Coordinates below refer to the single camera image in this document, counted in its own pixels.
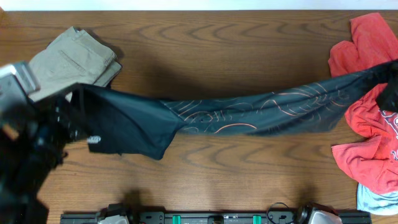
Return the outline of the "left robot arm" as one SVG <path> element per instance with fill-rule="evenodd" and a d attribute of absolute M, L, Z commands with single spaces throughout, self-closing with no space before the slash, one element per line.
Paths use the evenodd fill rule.
<path fill-rule="evenodd" d="M 80 95 L 18 103 L 1 118 L 1 223 L 46 223 L 48 208 L 37 198 L 50 172 L 63 164 L 65 146 L 87 137 Z"/>

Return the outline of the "black printed sports jersey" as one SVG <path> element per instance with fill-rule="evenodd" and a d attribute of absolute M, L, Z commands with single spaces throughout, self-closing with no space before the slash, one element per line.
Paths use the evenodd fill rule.
<path fill-rule="evenodd" d="M 83 113 L 91 152 L 155 160 L 177 133 L 276 136 L 333 129 L 346 110 L 397 75 L 397 62 L 254 96 L 167 101 L 81 84 L 71 103 Z"/>

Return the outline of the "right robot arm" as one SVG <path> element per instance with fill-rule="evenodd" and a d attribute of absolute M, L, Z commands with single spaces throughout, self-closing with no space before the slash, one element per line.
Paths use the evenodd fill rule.
<path fill-rule="evenodd" d="M 343 224 L 343 222 L 333 208 L 310 202 L 298 209 L 294 224 Z"/>

